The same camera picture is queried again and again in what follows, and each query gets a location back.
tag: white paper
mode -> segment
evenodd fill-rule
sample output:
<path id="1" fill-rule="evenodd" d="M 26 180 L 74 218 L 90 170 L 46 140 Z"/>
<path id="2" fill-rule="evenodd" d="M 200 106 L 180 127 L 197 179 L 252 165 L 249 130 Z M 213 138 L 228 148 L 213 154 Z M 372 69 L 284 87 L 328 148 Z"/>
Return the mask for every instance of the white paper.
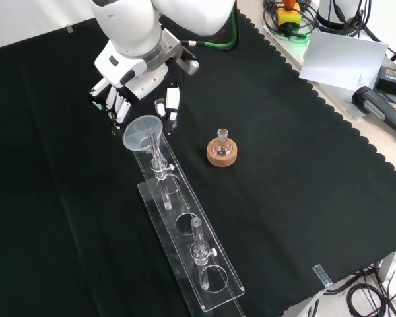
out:
<path id="1" fill-rule="evenodd" d="M 352 91 L 374 87 L 388 45 L 313 32 L 300 78 Z"/>

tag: table leg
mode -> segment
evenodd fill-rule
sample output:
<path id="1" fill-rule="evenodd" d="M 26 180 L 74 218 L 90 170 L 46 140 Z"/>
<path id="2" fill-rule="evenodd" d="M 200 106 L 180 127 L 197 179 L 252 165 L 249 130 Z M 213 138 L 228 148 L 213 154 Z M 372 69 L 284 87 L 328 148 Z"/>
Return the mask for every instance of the table leg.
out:
<path id="1" fill-rule="evenodd" d="M 396 269 L 396 251 L 390 253 L 381 262 L 380 271 L 378 272 L 381 282 L 384 283 L 386 280 L 391 278 L 395 269 Z"/>
<path id="2" fill-rule="evenodd" d="M 284 312 L 282 317 L 298 317 L 299 315 L 310 309 L 310 307 L 314 306 L 317 299 L 320 299 L 323 293 L 324 291 L 320 291 L 313 297 L 310 297 L 300 302 L 299 304 L 290 307 L 286 312 Z"/>

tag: robotic hand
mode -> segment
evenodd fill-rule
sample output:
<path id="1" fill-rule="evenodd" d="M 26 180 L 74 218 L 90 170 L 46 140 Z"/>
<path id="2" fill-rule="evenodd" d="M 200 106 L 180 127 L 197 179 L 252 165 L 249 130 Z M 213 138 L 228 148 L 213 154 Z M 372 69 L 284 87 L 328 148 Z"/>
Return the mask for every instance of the robotic hand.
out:
<path id="1" fill-rule="evenodd" d="M 125 127 L 131 102 L 152 92 L 176 62 L 189 75 L 196 58 L 158 21 L 166 15 L 198 34 L 213 35 L 230 16 L 235 0 L 90 0 L 98 24 L 110 39 L 95 61 L 103 79 L 90 91 L 115 128 Z"/>

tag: black cloth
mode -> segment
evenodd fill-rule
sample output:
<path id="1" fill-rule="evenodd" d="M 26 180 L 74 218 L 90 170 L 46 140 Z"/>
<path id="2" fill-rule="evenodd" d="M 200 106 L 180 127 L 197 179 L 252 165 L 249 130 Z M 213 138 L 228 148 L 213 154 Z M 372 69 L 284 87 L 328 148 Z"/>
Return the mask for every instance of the black cloth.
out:
<path id="1" fill-rule="evenodd" d="M 166 26 L 179 39 L 193 35 Z M 0 49 L 0 316 L 187 316 L 132 153 L 87 100 L 107 38 L 95 23 Z M 244 16 L 231 52 L 195 48 L 168 136 L 239 275 L 246 316 L 276 316 L 396 250 L 396 172 L 298 79 Z M 217 129 L 238 144 L 211 166 Z"/>

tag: white table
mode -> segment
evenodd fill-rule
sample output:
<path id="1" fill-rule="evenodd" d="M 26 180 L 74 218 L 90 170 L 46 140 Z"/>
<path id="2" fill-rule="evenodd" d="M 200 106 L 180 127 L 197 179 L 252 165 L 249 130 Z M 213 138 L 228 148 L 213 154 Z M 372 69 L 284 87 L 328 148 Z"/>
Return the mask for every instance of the white table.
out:
<path id="1" fill-rule="evenodd" d="M 396 34 L 391 34 L 383 26 L 384 24 L 390 25 L 392 22 L 396 23 L 396 0 L 391 0 L 387 7 L 383 1 L 373 2 L 373 14 L 371 23 L 368 26 L 371 30 L 383 41 L 389 42 L 390 46 L 396 50 Z M 286 51 L 269 33 L 264 30 L 263 20 L 263 0 L 238 0 L 238 8 L 241 13 L 245 14 L 247 18 L 251 19 L 255 27 L 259 29 L 260 33 L 276 47 L 278 51 L 286 58 L 287 62 L 292 65 L 292 68 L 299 71 L 302 64 L 303 52 L 296 52 L 290 50 Z M 314 90 L 316 90 L 320 97 L 324 98 L 329 105 L 332 105 L 336 112 L 344 116 L 344 120 L 348 120 L 353 128 L 360 131 L 361 136 L 364 136 L 368 141 L 373 144 L 379 153 L 384 155 L 385 160 L 394 165 L 396 169 L 396 132 L 390 127 L 380 122 L 371 115 L 364 116 L 363 118 L 355 118 L 349 116 L 344 111 L 341 105 L 334 102 L 334 98 L 326 95 L 325 87 L 320 84 L 314 83 Z M 396 264 L 396 252 L 386 257 L 381 265 L 380 277 L 383 281 L 390 278 Z M 318 292 L 312 298 L 308 298 L 303 302 L 290 307 L 283 315 L 283 317 L 297 317 L 301 313 L 308 310 L 309 307 L 314 305 L 314 302 L 323 295 L 323 291 Z"/>

